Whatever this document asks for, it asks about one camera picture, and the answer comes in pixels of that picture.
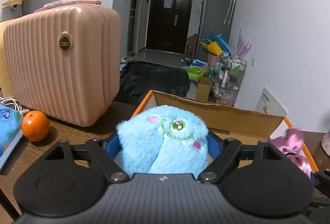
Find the blue fluffy monster plush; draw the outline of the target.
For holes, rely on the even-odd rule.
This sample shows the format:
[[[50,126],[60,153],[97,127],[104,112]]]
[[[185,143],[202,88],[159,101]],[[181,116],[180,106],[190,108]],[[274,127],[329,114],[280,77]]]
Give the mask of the blue fluffy monster plush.
[[[149,108],[116,127],[119,167],[130,177],[142,174],[192,174],[195,178],[209,160],[204,121],[168,105]]]

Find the purple satin scrunchie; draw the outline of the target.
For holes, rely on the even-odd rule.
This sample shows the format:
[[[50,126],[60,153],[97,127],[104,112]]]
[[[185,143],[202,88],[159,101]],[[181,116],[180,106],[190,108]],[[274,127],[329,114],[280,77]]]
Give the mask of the purple satin scrunchie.
[[[310,178],[312,168],[307,158],[300,155],[304,146],[304,135],[300,129],[289,127],[283,136],[271,139],[270,142]]]

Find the red cardboard box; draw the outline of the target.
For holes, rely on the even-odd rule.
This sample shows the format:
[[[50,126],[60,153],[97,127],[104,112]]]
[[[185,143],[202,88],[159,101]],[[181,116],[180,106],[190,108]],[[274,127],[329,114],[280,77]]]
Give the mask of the red cardboard box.
[[[189,111],[204,121],[208,131],[212,131],[221,139],[232,137],[244,145],[256,145],[262,139],[270,142],[271,139],[283,136],[285,131],[292,127],[286,118],[280,116],[203,103],[155,91],[150,91],[143,99],[136,115],[149,108],[164,105]],[[307,158],[312,171],[317,170],[305,144],[300,155]]]

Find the small brown cardboard box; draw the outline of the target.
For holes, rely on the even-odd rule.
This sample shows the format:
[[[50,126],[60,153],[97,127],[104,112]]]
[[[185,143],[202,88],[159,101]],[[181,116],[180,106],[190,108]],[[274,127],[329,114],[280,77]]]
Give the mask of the small brown cardboard box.
[[[199,101],[207,102],[212,88],[213,88],[213,83],[209,78],[199,77],[199,80],[197,82],[195,99]]]

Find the black bag on floor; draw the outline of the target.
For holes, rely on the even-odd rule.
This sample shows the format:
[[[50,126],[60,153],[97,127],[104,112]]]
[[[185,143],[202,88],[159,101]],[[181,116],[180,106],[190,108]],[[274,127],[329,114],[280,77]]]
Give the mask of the black bag on floor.
[[[184,69],[131,60],[120,72],[120,89],[115,101],[138,105],[149,91],[186,97],[190,84]]]

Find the green snack bag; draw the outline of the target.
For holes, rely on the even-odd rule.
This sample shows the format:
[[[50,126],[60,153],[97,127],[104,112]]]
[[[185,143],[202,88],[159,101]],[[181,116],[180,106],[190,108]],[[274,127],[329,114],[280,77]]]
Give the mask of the green snack bag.
[[[199,80],[205,74],[205,70],[199,66],[187,66],[186,71],[190,80]]]

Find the orange fruit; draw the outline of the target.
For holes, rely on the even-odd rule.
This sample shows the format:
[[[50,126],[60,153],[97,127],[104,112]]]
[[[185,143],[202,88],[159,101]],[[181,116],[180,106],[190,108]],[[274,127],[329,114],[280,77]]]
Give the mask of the orange fruit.
[[[39,142],[47,137],[50,123],[44,113],[30,111],[24,116],[21,129],[26,139],[32,142]]]

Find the pink ribbed suitcase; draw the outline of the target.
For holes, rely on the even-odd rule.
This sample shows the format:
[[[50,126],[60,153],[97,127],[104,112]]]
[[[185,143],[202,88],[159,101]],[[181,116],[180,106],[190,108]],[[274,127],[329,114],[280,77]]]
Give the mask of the pink ribbed suitcase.
[[[25,107],[92,126],[120,87],[121,19],[96,1],[61,5],[7,26],[14,97]]]

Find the blue tissue pack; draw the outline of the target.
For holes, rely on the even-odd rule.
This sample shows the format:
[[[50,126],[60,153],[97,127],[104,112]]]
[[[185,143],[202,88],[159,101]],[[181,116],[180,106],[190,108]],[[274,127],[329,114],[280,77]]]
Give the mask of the blue tissue pack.
[[[0,119],[0,169],[2,170],[23,136],[21,131],[23,117],[17,110],[1,105]]]

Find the grey refrigerator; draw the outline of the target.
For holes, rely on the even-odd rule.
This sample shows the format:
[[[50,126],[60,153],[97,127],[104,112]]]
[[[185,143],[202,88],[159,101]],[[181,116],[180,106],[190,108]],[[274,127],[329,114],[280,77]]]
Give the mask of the grey refrigerator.
[[[202,0],[198,40],[208,39],[214,34],[224,36],[229,41],[232,0]]]

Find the dark entrance door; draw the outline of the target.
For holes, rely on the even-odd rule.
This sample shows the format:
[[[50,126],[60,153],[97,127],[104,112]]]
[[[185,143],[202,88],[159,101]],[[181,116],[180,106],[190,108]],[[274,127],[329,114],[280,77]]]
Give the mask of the dark entrance door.
[[[146,48],[184,54],[192,0],[151,0]]]

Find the cream thermos jug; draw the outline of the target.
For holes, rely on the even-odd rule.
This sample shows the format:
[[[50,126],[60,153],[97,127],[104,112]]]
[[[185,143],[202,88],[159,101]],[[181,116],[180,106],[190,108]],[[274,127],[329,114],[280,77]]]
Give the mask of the cream thermos jug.
[[[1,44],[0,44],[0,77],[1,90],[4,97],[14,98],[11,87],[9,73],[7,68],[6,50],[7,50],[7,26],[17,18],[22,17],[23,0],[9,0],[1,4]]]

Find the white board against wall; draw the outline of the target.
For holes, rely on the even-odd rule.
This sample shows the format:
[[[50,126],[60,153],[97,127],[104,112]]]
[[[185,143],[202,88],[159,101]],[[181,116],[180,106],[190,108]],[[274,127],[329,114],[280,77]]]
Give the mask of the white board against wall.
[[[281,117],[286,117],[288,114],[287,110],[266,87],[263,88],[257,102],[256,111]]]

